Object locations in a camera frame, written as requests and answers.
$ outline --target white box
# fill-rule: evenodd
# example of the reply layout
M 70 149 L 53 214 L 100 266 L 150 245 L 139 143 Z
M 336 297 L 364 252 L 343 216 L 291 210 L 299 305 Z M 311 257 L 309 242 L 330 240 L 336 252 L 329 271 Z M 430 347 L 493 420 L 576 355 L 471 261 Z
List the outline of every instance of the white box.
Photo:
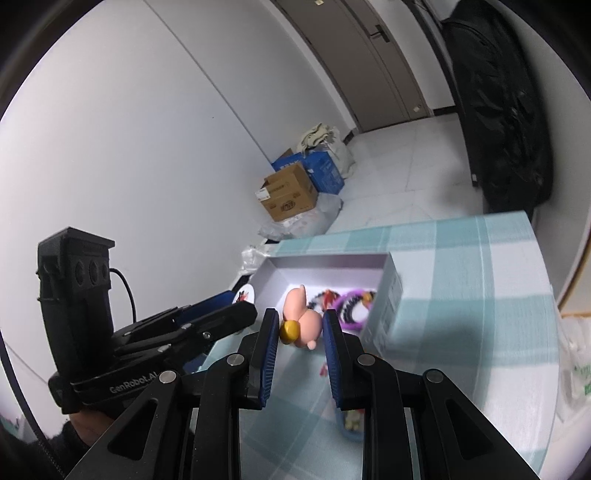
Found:
M 402 285 L 390 254 L 303 255 L 267 258 L 248 282 L 255 293 L 257 320 L 267 308 L 282 315 L 285 296 L 306 287 L 307 301 L 327 288 L 340 294 L 361 288 L 376 291 L 374 305 L 359 337 L 368 352 L 381 355 L 394 322 Z

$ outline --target camera lens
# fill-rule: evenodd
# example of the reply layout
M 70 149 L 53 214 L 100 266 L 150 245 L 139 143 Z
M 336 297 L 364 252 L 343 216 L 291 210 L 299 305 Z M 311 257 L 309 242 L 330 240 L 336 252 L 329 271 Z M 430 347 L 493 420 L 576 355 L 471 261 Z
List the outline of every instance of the camera lens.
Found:
M 93 260 L 90 262 L 90 268 L 88 269 L 88 273 L 90 275 L 90 282 L 93 285 L 99 281 L 99 267 L 96 265 L 96 262 Z
M 76 267 L 74 268 L 74 276 L 76 277 L 78 285 L 82 286 L 84 283 L 84 265 L 81 261 L 78 261 Z

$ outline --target pink figurine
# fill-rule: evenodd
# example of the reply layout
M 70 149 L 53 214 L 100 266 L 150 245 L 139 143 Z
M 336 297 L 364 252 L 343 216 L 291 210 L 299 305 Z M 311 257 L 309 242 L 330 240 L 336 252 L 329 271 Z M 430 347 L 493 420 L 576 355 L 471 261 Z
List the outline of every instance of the pink figurine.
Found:
M 300 285 L 287 293 L 283 304 L 283 324 L 279 330 L 281 341 L 296 347 L 316 348 L 316 340 L 322 331 L 322 317 L 306 305 L 306 288 Z

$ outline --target white tile floor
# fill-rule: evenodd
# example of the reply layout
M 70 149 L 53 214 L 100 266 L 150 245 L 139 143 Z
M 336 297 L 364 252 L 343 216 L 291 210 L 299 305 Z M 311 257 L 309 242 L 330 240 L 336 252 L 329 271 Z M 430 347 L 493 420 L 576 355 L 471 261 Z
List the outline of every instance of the white tile floor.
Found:
M 482 213 L 456 114 L 362 134 L 349 148 L 357 169 L 329 233 Z

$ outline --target checkered tablecloth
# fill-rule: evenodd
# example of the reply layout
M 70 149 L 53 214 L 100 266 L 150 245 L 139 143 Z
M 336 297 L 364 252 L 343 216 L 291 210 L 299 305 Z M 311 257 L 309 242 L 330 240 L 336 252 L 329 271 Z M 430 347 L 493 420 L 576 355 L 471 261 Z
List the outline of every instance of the checkered tablecloth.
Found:
M 539 472 L 558 389 L 557 309 L 523 213 L 289 240 L 275 256 L 391 252 L 404 293 L 384 355 L 396 368 L 443 370 Z M 214 347 L 204 365 L 235 351 Z M 271 398 L 241 413 L 242 476 L 361 477 L 361 444 L 335 425 L 322 348 L 280 345 Z

